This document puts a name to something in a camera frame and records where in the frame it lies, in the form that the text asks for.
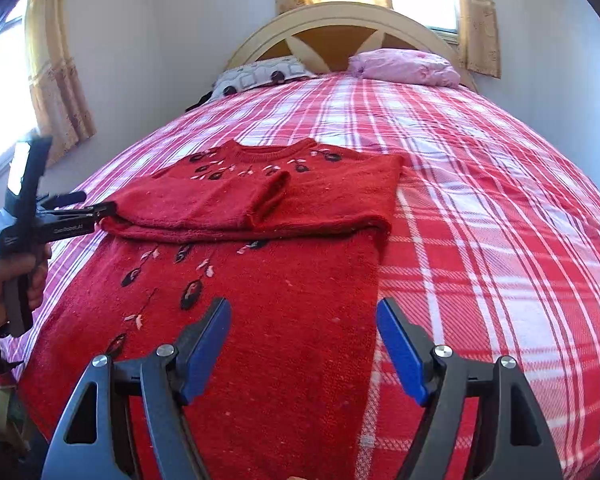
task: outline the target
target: wooden furniture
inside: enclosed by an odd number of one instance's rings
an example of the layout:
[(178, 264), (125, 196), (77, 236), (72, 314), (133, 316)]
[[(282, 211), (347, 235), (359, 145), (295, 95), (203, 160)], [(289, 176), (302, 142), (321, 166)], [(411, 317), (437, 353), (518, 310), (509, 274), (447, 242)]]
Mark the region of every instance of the wooden furniture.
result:
[(36, 432), (36, 427), (29, 416), (20, 411), (24, 416), (20, 424), (14, 422), (13, 412), (10, 410), (11, 397), (15, 391), (15, 385), (0, 386), (0, 442), (9, 442), (21, 456), (24, 456), (29, 450), (29, 442)]
[(312, 72), (347, 69), (349, 57), (376, 48), (410, 48), (448, 59), (461, 83), (477, 91), (458, 55), (427, 27), (384, 7), (326, 2), (281, 14), (252, 34), (234, 53), (226, 70), (280, 56), (296, 56)]

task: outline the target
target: human hand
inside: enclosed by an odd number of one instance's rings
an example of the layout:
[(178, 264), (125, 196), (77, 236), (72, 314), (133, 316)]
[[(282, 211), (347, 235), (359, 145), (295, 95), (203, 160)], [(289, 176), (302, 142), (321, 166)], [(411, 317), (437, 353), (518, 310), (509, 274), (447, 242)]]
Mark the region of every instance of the human hand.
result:
[[(51, 258), (51, 246), (47, 244), (44, 250), (44, 259), (33, 273), (29, 290), (27, 291), (29, 308), (31, 310), (36, 310), (42, 304), (49, 258)], [(7, 322), (7, 311), (2, 296), (4, 282), (23, 274), (29, 274), (35, 265), (36, 258), (33, 254), (12, 254), (11, 256), (0, 258), (0, 327)]]

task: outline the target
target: wooden headboard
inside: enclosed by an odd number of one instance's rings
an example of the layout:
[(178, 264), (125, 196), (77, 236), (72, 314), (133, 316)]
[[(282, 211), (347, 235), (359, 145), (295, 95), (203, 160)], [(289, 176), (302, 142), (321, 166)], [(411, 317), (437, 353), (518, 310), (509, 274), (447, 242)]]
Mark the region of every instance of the wooden headboard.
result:
[(226, 70), (261, 59), (296, 56), (314, 73), (347, 69), (349, 57), (376, 48), (410, 48), (448, 59), (463, 85), (477, 91), (458, 55), (427, 27), (384, 7), (326, 2), (281, 14), (234, 53)]

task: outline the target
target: bedspread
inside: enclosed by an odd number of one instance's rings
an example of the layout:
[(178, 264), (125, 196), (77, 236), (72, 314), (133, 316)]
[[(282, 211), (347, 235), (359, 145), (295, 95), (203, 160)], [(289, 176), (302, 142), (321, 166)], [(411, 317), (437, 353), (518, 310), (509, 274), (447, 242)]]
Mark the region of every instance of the bedspread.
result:
[[(307, 136), (403, 155), (378, 297), (393, 296), (436, 343), (463, 356), (515, 357), (548, 420), (565, 476), (584, 478), (600, 458), (600, 193), (486, 99), (465, 89), (345, 75), (256, 89), (177, 118), (80, 189), (98, 202), (134, 176), (229, 139), (281, 145)], [(55, 243), (35, 326), (1, 342), (10, 360), (28, 362), (40, 327), (104, 236), (96, 231)], [(378, 337), (357, 479), (395, 475), (417, 410)], [(460, 457), (470, 446), (471, 423), (462, 424)]]

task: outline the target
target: pink pillow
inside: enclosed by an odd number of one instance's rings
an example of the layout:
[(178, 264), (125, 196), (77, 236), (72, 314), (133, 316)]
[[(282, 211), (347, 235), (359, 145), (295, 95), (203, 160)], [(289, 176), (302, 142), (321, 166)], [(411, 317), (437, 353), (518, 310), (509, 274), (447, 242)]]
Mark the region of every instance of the pink pillow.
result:
[(349, 73), (366, 79), (458, 88), (460, 75), (445, 58), (419, 50), (379, 48), (349, 58)]

